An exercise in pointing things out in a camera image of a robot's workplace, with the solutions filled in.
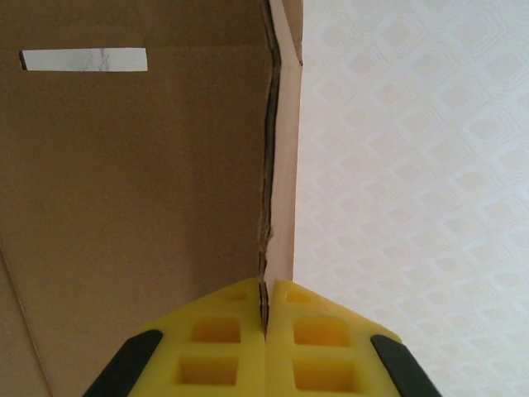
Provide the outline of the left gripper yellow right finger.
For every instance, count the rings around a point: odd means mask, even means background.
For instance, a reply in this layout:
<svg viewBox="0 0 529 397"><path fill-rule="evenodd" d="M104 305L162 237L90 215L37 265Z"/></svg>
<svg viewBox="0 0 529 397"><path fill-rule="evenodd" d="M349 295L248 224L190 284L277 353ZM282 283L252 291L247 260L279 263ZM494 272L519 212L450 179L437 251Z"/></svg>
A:
<svg viewBox="0 0 529 397"><path fill-rule="evenodd" d="M402 339L292 281L269 298L268 396L437 396Z"/></svg>

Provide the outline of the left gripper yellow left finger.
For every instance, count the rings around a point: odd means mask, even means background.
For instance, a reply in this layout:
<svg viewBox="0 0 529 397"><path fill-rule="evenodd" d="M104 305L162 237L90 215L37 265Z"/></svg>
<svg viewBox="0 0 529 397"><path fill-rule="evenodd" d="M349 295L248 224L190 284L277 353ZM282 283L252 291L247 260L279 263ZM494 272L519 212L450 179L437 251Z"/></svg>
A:
<svg viewBox="0 0 529 397"><path fill-rule="evenodd" d="M262 396L260 283L246 279L144 325L87 396Z"/></svg>

